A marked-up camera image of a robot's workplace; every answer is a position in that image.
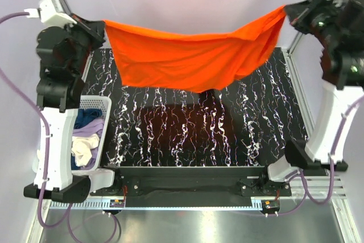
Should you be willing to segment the orange t shirt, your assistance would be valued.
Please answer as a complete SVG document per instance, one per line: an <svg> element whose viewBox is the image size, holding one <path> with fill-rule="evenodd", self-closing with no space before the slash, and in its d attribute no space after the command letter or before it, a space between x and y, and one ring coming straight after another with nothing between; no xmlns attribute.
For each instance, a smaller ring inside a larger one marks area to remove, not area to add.
<svg viewBox="0 0 364 243"><path fill-rule="evenodd" d="M198 35L105 23L123 85L201 93L221 90L265 64L285 17L280 7L233 32Z"/></svg>

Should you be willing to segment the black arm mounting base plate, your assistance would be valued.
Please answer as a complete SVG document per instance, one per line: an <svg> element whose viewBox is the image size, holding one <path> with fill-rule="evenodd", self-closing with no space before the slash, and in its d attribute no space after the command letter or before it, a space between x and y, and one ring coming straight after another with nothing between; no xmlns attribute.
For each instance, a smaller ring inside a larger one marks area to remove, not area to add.
<svg viewBox="0 0 364 243"><path fill-rule="evenodd" d="M94 196L146 196L163 192L227 192L248 197L289 197L287 183L270 183L264 167L119 167L114 184Z"/></svg>

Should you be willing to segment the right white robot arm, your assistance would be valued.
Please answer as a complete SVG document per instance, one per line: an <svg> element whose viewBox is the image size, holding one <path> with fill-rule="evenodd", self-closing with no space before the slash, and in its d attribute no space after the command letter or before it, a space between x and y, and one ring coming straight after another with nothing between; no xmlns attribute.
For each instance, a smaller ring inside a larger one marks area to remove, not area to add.
<svg viewBox="0 0 364 243"><path fill-rule="evenodd" d="M288 141L266 178L284 182L295 171L345 172L344 144L363 101L363 0L305 0L286 5L291 26L322 45L322 102L307 143Z"/></svg>

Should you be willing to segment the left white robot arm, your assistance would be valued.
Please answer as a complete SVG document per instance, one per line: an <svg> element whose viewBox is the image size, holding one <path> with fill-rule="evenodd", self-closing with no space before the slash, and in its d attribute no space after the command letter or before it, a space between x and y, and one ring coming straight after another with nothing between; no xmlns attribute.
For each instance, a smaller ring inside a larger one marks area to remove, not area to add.
<svg viewBox="0 0 364 243"><path fill-rule="evenodd" d="M25 197L62 203L82 203L94 191L92 171L72 173L71 146L75 120L85 85L83 75L90 53L105 42L105 22L72 14L72 23L51 26L37 37L40 80L36 106L43 115L44 160Z"/></svg>

